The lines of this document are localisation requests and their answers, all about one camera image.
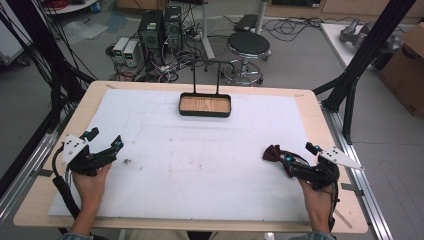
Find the black round stool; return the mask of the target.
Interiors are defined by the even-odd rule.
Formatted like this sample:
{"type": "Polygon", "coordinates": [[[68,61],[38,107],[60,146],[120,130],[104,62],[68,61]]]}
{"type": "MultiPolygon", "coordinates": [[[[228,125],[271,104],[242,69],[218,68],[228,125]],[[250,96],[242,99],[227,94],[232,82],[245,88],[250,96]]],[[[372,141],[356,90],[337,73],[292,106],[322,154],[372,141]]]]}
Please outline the black round stool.
{"type": "Polygon", "coordinates": [[[230,85],[261,84],[264,80],[263,73],[253,59],[268,59],[270,50],[269,41],[263,36],[252,32],[236,32],[227,40],[228,50],[237,56],[224,65],[221,77],[230,85]]]}

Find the person's right hand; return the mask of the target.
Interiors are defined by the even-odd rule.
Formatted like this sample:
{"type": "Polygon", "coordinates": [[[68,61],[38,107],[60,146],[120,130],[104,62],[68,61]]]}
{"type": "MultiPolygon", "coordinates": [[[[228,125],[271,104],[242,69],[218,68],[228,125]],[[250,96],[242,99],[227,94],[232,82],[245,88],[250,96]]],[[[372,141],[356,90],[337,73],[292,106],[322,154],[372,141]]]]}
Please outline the person's right hand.
{"type": "Polygon", "coordinates": [[[332,206],[333,186],[314,190],[310,183],[300,180],[299,184],[304,194],[305,207],[311,221],[325,222],[328,220],[332,206]]]}

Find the dark red cloth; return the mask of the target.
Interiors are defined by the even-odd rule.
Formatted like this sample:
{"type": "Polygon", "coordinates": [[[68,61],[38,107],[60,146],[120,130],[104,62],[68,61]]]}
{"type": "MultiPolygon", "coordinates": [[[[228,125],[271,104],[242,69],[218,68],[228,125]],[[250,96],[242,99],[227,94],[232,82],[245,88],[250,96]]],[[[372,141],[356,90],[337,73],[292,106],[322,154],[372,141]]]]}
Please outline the dark red cloth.
{"type": "Polygon", "coordinates": [[[290,166],[284,160],[285,152],[280,149],[279,145],[270,145],[266,148],[263,153],[262,159],[270,162],[279,162],[283,165],[283,168],[289,178],[293,178],[294,175],[290,171],[290,166]]]}

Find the white board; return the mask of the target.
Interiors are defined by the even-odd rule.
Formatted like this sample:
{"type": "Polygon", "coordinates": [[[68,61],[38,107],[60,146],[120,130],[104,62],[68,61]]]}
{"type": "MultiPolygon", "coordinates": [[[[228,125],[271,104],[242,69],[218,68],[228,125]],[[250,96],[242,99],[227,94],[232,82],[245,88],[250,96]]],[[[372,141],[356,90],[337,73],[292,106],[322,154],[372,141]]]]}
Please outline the white board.
{"type": "Polygon", "coordinates": [[[340,40],[340,33],[347,27],[347,24],[321,23],[320,27],[342,65],[347,67],[359,50],[359,45],[355,42],[340,40]]]}

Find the black tray with hanging bar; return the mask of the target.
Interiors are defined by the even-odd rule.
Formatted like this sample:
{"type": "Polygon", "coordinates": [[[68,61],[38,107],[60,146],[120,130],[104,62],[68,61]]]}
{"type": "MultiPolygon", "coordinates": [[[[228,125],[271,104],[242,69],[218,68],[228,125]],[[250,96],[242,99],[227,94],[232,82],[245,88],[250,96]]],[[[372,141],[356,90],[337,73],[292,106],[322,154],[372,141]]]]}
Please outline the black tray with hanging bar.
{"type": "Polygon", "coordinates": [[[200,117],[219,117],[228,118],[231,115],[232,102],[231,96],[220,93],[221,65],[223,61],[218,60],[202,60],[204,71],[208,70],[210,63],[217,64],[217,77],[215,83],[215,91],[213,93],[201,93],[197,91],[196,81],[196,64],[200,59],[192,59],[190,61],[193,90],[191,92],[183,92],[180,94],[178,111],[182,116],[200,116],[200,117]]]}

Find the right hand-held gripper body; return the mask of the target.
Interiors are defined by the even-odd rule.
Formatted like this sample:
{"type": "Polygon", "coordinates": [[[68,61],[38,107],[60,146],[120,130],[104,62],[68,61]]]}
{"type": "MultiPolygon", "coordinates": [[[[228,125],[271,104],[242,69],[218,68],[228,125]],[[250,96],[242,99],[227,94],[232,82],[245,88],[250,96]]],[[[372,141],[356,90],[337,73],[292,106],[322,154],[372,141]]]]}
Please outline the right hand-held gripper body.
{"type": "Polygon", "coordinates": [[[336,184],[340,176],[339,165],[356,170],[364,170],[361,164],[337,147],[331,147],[327,150],[322,149],[322,152],[316,157],[318,162],[315,166],[300,163],[292,167],[293,175],[311,183],[314,190],[320,190],[336,184]]]}

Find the round white table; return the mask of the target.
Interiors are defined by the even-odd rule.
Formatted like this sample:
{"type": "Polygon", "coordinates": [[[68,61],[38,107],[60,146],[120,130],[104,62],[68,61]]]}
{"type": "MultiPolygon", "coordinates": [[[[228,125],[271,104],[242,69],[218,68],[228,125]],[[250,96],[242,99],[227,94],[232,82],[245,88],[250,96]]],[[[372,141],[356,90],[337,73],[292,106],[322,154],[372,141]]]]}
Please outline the round white table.
{"type": "Polygon", "coordinates": [[[67,6],[63,8],[44,7],[43,10],[48,15],[65,14],[65,13],[71,13],[71,12],[79,11],[82,9],[90,8],[92,5],[96,5],[97,3],[98,3],[98,0],[84,0],[84,2],[81,4],[69,3],[67,6]]]}

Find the brown cardboard box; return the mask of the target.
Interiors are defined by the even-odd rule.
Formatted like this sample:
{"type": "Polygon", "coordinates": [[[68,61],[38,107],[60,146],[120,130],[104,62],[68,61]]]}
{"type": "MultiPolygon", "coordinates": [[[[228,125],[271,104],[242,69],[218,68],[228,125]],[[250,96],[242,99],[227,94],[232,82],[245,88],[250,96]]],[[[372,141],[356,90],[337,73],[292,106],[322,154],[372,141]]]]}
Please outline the brown cardboard box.
{"type": "Polygon", "coordinates": [[[413,116],[424,116],[424,22],[401,36],[379,78],[413,116]]]}

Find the white foam mat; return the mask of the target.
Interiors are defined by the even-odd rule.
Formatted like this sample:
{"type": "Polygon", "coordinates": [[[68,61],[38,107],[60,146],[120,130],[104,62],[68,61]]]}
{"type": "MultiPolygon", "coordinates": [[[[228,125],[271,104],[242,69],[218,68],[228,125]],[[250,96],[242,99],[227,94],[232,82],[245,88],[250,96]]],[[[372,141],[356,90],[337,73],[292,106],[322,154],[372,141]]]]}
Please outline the white foam mat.
{"type": "Polygon", "coordinates": [[[90,124],[98,152],[122,138],[108,173],[102,217],[304,222],[296,180],[263,160],[279,145],[307,160],[295,98],[234,94],[227,118],[182,116],[171,91],[109,89],[90,124]]]}

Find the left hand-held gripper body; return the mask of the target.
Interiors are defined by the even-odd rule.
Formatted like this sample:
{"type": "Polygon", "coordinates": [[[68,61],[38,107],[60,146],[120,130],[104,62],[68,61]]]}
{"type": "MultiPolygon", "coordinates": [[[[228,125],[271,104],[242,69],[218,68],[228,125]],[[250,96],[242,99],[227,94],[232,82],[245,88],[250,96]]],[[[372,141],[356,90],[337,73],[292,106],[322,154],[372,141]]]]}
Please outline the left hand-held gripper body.
{"type": "Polygon", "coordinates": [[[97,170],[115,160],[115,149],[110,147],[98,153],[91,153],[89,143],[93,137],[76,137],[68,134],[65,137],[61,164],[73,172],[86,176],[96,176],[97,170]]]}

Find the black metal frame stand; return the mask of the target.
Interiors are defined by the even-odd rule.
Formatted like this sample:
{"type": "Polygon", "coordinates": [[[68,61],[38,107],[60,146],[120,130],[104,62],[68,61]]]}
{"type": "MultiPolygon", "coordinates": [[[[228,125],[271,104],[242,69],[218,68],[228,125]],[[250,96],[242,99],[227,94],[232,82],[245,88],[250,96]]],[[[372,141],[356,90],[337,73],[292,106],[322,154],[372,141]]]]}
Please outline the black metal frame stand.
{"type": "Polygon", "coordinates": [[[41,4],[37,0],[5,0],[21,23],[17,27],[7,13],[0,11],[0,21],[15,37],[24,52],[51,89],[51,110],[24,146],[18,157],[0,179],[0,198],[11,189],[12,183],[30,154],[46,133],[51,133],[59,125],[60,113],[67,105],[79,103],[85,90],[83,83],[91,84],[97,78],[92,72],[81,71],[77,64],[72,65],[59,48],[51,29],[47,25],[41,4]]]}
{"type": "Polygon", "coordinates": [[[341,103],[345,102],[342,136],[349,145],[352,144],[351,127],[358,81],[368,65],[376,57],[383,43],[394,32],[416,1],[389,0],[369,35],[365,38],[345,70],[334,80],[313,90],[315,95],[331,90],[330,95],[322,101],[322,106],[332,113],[338,113],[341,103]]]}

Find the black flat case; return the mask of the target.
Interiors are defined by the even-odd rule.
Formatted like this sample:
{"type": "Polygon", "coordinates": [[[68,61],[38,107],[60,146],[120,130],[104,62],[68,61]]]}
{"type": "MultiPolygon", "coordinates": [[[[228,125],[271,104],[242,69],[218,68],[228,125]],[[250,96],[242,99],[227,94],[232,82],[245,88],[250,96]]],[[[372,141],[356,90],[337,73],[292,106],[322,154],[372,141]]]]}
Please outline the black flat case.
{"type": "Polygon", "coordinates": [[[234,26],[236,32],[254,32],[258,16],[256,14],[244,15],[234,26]]]}

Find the slim black computer tower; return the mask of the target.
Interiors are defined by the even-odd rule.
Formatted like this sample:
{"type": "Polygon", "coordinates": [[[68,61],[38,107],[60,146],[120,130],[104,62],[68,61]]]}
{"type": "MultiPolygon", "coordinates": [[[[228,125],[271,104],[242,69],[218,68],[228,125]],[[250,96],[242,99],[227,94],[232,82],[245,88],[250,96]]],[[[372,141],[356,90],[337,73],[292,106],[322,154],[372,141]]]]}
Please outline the slim black computer tower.
{"type": "Polygon", "coordinates": [[[167,6],[164,10],[165,43],[174,53],[181,51],[182,47],[182,8],[180,6],[167,6]]]}

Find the white desk leg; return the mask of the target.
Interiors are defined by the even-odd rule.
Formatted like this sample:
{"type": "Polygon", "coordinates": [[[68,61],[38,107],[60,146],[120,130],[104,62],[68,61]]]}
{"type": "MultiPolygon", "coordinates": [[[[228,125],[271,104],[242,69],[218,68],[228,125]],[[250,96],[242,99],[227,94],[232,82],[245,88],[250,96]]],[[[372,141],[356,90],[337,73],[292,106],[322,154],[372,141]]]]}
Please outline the white desk leg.
{"type": "Polygon", "coordinates": [[[215,54],[208,39],[208,0],[202,2],[202,31],[200,34],[201,42],[208,60],[214,60],[215,54]]]}
{"type": "Polygon", "coordinates": [[[260,34],[262,31],[262,24],[263,24],[267,4],[268,4],[268,0],[260,0],[259,2],[257,20],[255,25],[255,31],[254,31],[256,34],[260,34]]]}

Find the grey bench power supply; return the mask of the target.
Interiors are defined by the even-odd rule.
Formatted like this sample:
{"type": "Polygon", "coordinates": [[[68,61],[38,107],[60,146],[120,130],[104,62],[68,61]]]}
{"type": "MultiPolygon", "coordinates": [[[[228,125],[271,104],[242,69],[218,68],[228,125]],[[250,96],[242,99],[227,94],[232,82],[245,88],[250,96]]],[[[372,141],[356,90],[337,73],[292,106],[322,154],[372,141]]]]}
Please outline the grey bench power supply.
{"type": "Polygon", "coordinates": [[[128,67],[136,67],[140,60],[140,52],[138,47],[138,42],[135,40],[130,40],[124,50],[125,62],[128,67]]]}
{"type": "Polygon", "coordinates": [[[113,47],[112,51],[114,54],[114,59],[116,63],[124,64],[125,63],[125,57],[124,57],[124,50],[127,46],[127,43],[129,41],[128,37],[121,37],[118,42],[113,47]]]}

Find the person's left hand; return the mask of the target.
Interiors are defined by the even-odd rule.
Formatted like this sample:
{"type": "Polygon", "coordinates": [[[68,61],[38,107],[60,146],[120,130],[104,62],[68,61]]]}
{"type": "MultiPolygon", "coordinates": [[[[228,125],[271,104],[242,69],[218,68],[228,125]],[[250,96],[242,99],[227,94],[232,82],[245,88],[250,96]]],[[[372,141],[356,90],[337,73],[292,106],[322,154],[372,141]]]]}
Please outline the person's left hand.
{"type": "Polygon", "coordinates": [[[105,192],[106,179],[111,164],[97,170],[96,176],[87,176],[77,172],[72,173],[73,182],[81,199],[81,211],[96,214],[105,192]]]}

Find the large black computer tower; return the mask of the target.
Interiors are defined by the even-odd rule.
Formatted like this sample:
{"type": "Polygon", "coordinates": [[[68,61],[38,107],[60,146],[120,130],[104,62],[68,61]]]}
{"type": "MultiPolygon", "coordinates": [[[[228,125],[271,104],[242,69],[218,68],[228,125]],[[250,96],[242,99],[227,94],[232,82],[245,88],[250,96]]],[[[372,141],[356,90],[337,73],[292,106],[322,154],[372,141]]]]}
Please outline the large black computer tower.
{"type": "Polygon", "coordinates": [[[141,17],[138,36],[142,46],[144,60],[147,61],[154,51],[160,51],[164,43],[163,11],[146,10],[141,17]]]}

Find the aluminium rail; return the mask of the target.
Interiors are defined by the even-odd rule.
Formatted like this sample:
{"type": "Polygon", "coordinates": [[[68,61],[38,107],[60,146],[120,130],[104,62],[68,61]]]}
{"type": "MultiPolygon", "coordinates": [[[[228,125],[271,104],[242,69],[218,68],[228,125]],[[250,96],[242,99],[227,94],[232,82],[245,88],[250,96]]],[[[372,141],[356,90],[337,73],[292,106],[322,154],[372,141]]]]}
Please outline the aluminium rail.
{"type": "MultiPolygon", "coordinates": [[[[352,144],[342,134],[343,119],[339,113],[330,112],[328,109],[321,107],[322,113],[329,126],[335,144],[347,156],[352,158],[356,163],[360,164],[360,159],[352,144]]],[[[367,226],[372,231],[373,236],[377,240],[394,240],[384,215],[379,207],[377,199],[372,191],[371,185],[367,179],[364,170],[347,168],[347,176],[354,186],[355,194],[361,206],[362,212],[367,226]]]]}
{"type": "Polygon", "coordinates": [[[51,154],[59,133],[35,133],[0,179],[0,226],[31,188],[38,172],[51,154]]]}

